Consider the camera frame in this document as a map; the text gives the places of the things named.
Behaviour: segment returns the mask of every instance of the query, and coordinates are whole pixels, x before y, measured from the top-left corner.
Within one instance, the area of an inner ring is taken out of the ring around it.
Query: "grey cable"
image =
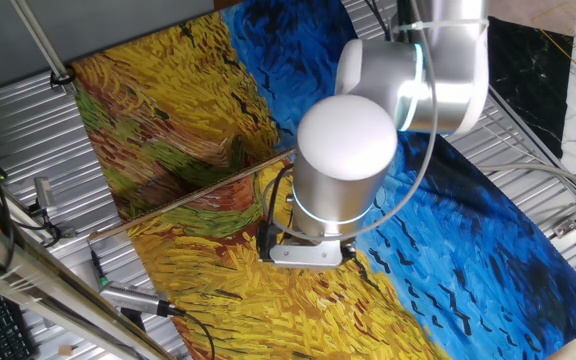
[[[515,169],[531,169],[531,170],[541,170],[547,171],[559,176],[563,176],[572,180],[576,184],[576,175],[573,175],[565,170],[561,170],[554,166],[550,165],[542,165],[542,164],[506,164],[506,165],[497,165],[497,166],[479,166],[479,171],[482,172],[493,172],[493,171],[507,171],[507,170],[515,170]]]
[[[421,21],[421,16],[419,15],[419,8],[417,7],[416,1],[411,1],[410,3],[412,5],[412,10],[413,10],[415,17],[417,18],[418,21]],[[437,136],[437,122],[438,122],[438,118],[439,118],[439,109],[437,108],[437,89],[435,86],[435,69],[433,67],[432,58],[430,56],[430,46],[428,45],[428,39],[426,37],[426,32],[424,30],[421,30],[420,35],[421,35],[421,45],[422,45],[422,48],[424,49],[424,55],[426,57],[426,61],[427,61],[427,65],[428,65],[427,66],[428,82],[430,83],[430,89],[431,89],[431,94],[432,94],[432,109],[433,109],[433,111],[432,111],[432,129],[430,131],[430,139],[428,140],[428,147],[426,148],[426,155],[424,156],[424,160],[423,160],[421,166],[419,167],[419,172],[417,173],[417,178],[415,179],[412,186],[408,190],[408,193],[406,194],[406,196],[404,196],[404,198],[399,202],[399,204],[397,204],[397,206],[394,207],[394,209],[390,210],[390,212],[387,213],[386,215],[384,215],[381,219],[375,221],[374,223],[368,225],[367,227],[365,227],[363,229],[353,231],[350,234],[340,235],[340,236],[330,236],[330,237],[310,236],[310,235],[306,235],[304,233],[299,233],[297,231],[294,231],[294,230],[288,228],[287,226],[284,226],[283,224],[279,223],[279,221],[277,221],[277,219],[274,219],[273,223],[279,229],[281,229],[282,231],[286,232],[287,234],[295,236],[299,239],[304,239],[304,240],[309,240],[309,241],[335,241],[335,240],[352,239],[352,238],[357,237],[359,235],[365,234],[368,231],[371,231],[371,230],[377,228],[378,226],[381,226],[386,221],[390,220],[390,218],[395,216],[395,214],[397,212],[399,212],[399,210],[401,210],[401,208],[403,208],[404,205],[406,205],[406,203],[408,203],[408,201],[415,194],[415,192],[419,188],[419,185],[421,185],[421,181],[423,180],[424,175],[426,175],[426,170],[428,169],[428,165],[430,164],[430,158],[432,157],[432,151],[435,147],[435,138]]]

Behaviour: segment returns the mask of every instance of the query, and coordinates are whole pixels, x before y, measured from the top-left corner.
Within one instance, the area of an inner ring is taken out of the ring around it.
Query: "painting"
[[[355,38],[335,0],[250,0],[74,64],[77,103],[124,220],[295,144]],[[399,134],[367,222],[417,175]],[[218,359],[545,359],[576,338],[576,273],[441,137],[420,189],[335,270],[258,261],[261,192],[284,164],[128,233],[156,288],[207,325]],[[291,190],[282,182],[279,198]],[[282,205],[277,218],[290,220]],[[199,327],[174,320],[191,354]]]

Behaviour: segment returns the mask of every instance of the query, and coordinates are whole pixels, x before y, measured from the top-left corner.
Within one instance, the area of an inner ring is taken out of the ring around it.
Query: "blue brushstrokes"
[[[400,134],[367,222],[404,197],[427,139]],[[441,137],[421,189],[395,219],[357,239],[357,247],[453,359],[545,359],[576,338],[576,272]]]
[[[222,12],[232,45],[295,143],[303,114],[334,90],[355,37],[339,1],[248,1]],[[394,207],[427,135],[401,134],[367,221]],[[576,337],[576,273],[548,239],[442,138],[421,189],[396,218],[357,239],[402,305],[453,359],[545,359]]]
[[[356,37],[346,10],[332,0],[247,1],[221,16],[279,129],[275,150],[290,148],[304,113],[334,93],[341,50]]]

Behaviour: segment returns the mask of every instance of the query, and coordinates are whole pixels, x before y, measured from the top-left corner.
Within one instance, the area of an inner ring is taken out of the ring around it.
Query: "white cable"
[[[417,7],[417,2],[416,1],[411,1],[410,2],[412,5],[412,10],[413,13],[415,15],[415,17],[421,21],[421,16],[419,15],[419,8]],[[357,237],[359,235],[365,234],[368,231],[371,231],[375,228],[377,228],[378,226],[384,224],[386,221],[390,220],[390,218],[392,218],[393,216],[395,216],[395,214],[401,210],[401,208],[404,207],[404,205],[406,205],[406,203],[412,198],[412,196],[414,195],[415,191],[417,191],[417,189],[419,188],[419,185],[421,185],[421,181],[424,178],[424,175],[426,175],[426,170],[428,169],[428,165],[430,164],[430,158],[432,157],[432,150],[435,147],[435,138],[437,137],[437,122],[438,122],[438,118],[439,118],[439,109],[437,108],[437,89],[436,89],[436,84],[435,84],[435,69],[433,67],[432,64],[432,57],[430,56],[430,46],[428,45],[428,39],[426,37],[426,33],[424,31],[420,31],[420,35],[421,35],[421,45],[424,49],[424,55],[426,55],[426,63],[428,64],[428,82],[430,83],[430,89],[431,89],[431,94],[432,94],[432,129],[430,131],[430,138],[428,140],[428,147],[426,148],[426,155],[424,156],[424,160],[421,164],[421,167],[419,168],[419,172],[417,173],[417,178],[415,179],[415,181],[413,182],[412,186],[410,187],[410,189],[408,190],[408,193],[406,193],[406,196],[404,196],[404,198],[399,202],[399,204],[397,204],[397,206],[395,206],[394,209],[390,210],[390,212],[386,215],[384,215],[381,219],[375,221],[374,223],[370,224],[369,226],[354,231],[350,234],[346,234],[346,235],[339,235],[339,236],[330,236],[330,237],[322,237],[322,236],[310,236],[310,235],[306,235],[304,233],[299,233],[297,231],[294,231],[290,228],[288,228],[287,226],[284,226],[283,224],[281,224],[279,221],[277,221],[277,219],[273,218],[273,223],[282,231],[286,232],[287,234],[290,234],[294,237],[297,237],[299,239],[304,239],[304,240],[309,240],[309,241],[334,241],[334,240],[348,240],[354,237]]]
[[[508,145],[508,146],[510,146],[511,148],[517,150],[518,152],[520,152],[520,153],[528,156],[529,158],[531,158],[531,159],[533,159],[533,160],[539,161],[540,163],[542,163],[542,164],[544,164],[544,165],[547,165],[545,161],[543,161],[543,160],[541,160],[540,158],[532,155],[532,154],[529,153],[529,152],[525,152],[525,151],[521,150],[520,148],[514,146],[513,144],[511,144],[511,143],[509,143],[508,141],[506,141],[506,139],[502,138],[502,137],[499,136],[497,133],[495,133],[494,131],[488,129],[488,128],[485,127],[484,125],[479,125],[479,127],[482,128],[482,129],[484,129],[484,130],[486,130],[486,131],[488,131],[488,132],[491,133],[494,137],[496,137],[497,139],[503,141],[506,145]]]
[[[576,183],[576,175],[573,175],[565,170],[561,170],[554,166],[550,165],[541,165],[541,164],[506,164],[506,165],[497,165],[497,166],[478,166],[478,169],[481,172],[494,172],[494,171],[507,171],[507,170],[515,170],[515,169],[531,169],[531,170],[541,170],[547,171],[559,176],[563,176],[572,180]]]
[[[463,26],[463,25],[484,25],[488,27],[488,19],[464,19],[464,20],[444,20],[444,21],[416,21],[412,24],[402,25],[397,28],[398,31],[434,29],[446,26]]]

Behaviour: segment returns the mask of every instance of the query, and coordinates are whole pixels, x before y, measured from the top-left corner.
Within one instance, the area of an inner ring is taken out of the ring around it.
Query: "white cylinder cap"
[[[397,131],[386,111],[356,95],[336,95],[316,103],[297,131],[303,157],[324,175],[366,179],[390,165]]]

